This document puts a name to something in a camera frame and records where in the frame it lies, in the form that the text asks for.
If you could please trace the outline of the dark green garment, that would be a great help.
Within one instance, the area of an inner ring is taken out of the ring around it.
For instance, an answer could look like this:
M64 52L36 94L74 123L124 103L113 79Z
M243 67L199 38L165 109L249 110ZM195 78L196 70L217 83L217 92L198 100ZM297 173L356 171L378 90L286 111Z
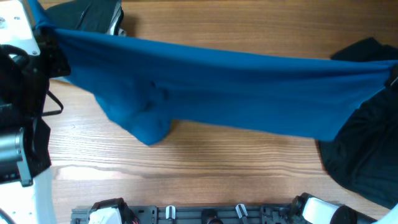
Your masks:
M353 110L333 141L318 143L326 170L342 187L392 208L397 204L397 89L384 83L397 64L397 49L371 37L331 58L391 66L373 76L336 73L315 85L335 104Z

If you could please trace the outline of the blue polo shirt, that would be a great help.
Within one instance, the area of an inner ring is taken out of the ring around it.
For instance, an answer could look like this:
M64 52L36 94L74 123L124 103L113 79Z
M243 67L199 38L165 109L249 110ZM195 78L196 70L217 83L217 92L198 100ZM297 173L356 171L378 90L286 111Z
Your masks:
M347 62L203 49L59 28L37 1L37 26L53 34L69 81L146 145L175 119L333 139L381 91L395 60Z

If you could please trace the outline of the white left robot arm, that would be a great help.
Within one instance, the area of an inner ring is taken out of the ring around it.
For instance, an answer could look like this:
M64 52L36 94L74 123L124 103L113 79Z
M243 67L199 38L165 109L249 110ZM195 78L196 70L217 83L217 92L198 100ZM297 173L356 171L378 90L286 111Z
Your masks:
M69 64L24 1L1 2L1 222L55 223L45 99Z

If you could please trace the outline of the black folded garment on stack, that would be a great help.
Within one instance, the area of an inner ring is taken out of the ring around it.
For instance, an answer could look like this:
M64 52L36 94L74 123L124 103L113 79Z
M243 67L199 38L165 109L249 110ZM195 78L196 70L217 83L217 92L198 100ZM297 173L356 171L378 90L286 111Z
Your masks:
M59 28L106 34L117 1L121 0L74 0L52 6L46 13Z

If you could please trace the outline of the grey folded garment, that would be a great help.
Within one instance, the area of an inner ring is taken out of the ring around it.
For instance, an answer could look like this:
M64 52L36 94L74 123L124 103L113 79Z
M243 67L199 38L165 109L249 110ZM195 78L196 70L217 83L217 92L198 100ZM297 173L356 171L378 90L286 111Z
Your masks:
M118 36L127 36L125 30L121 28L121 23L124 18L124 12L122 10L121 1L117 1L115 5L114 14L112 16L112 20L106 34L108 35L118 35Z

